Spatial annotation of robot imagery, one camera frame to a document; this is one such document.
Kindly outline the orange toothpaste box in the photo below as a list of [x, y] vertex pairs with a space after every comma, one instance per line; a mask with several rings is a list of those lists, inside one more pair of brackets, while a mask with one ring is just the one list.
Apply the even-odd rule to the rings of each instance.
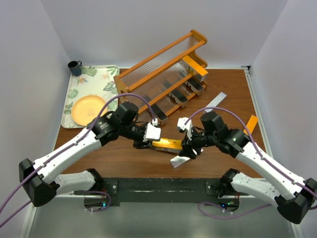
[[246, 127], [249, 130], [250, 134], [253, 133], [256, 125], [258, 124], [258, 121], [259, 121], [259, 119], [255, 115], [251, 115], [251, 117], [249, 118], [249, 120], [248, 120], [248, 122], [246, 124]]
[[208, 75], [208, 72], [189, 56], [183, 57], [181, 64], [187, 73], [193, 75], [199, 82], [203, 82]]
[[152, 148], [155, 150], [176, 153], [182, 150], [182, 140], [175, 140], [169, 138], [161, 138], [160, 141], [153, 141]]

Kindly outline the silver R&O charcoal toothpaste box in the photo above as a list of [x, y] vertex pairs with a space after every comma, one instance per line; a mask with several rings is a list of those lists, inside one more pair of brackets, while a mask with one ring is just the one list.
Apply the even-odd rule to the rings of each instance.
[[187, 106], [188, 99], [178, 90], [174, 89], [169, 94], [169, 97], [171, 97], [181, 108], [184, 108]]

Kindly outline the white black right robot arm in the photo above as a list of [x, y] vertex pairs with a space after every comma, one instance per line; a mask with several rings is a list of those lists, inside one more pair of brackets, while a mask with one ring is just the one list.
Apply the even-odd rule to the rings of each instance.
[[185, 133], [181, 157], [195, 159], [198, 155], [195, 149], [215, 146], [265, 179], [260, 181], [229, 169], [220, 179], [223, 193], [244, 193], [261, 199], [293, 224], [300, 224], [307, 212], [316, 208], [316, 180], [304, 179], [283, 167], [264, 152], [250, 135], [240, 129], [229, 129], [216, 112], [207, 112], [200, 120], [203, 129], [195, 129], [190, 118], [179, 118], [177, 129]]

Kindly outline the orange toothpaste box front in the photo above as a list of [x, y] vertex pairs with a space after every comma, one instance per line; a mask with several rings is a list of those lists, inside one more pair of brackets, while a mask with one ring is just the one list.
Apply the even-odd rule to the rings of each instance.
[[183, 57], [181, 64], [187, 73], [193, 75], [199, 82], [203, 82], [208, 75], [208, 72], [189, 56]]

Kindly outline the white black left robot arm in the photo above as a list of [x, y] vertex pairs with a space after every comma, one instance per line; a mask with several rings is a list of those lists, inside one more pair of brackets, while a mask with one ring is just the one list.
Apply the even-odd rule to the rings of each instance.
[[57, 195], [71, 191], [88, 191], [98, 194], [103, 188], [103, 179], [94, 169], [77, 174], [62, 175], [62, 172], [89, 153], [105, 146], [118, 137], [145, 143], [160, 137], [158, 119], [137, 124], [138, 107], [124, 102], [115, 111], [93, 119], [73, 139], [55, 151], [39, 159], [24, 159], [19, 163], [20, 186], [27, 193], [30, 203], [40, 207]]

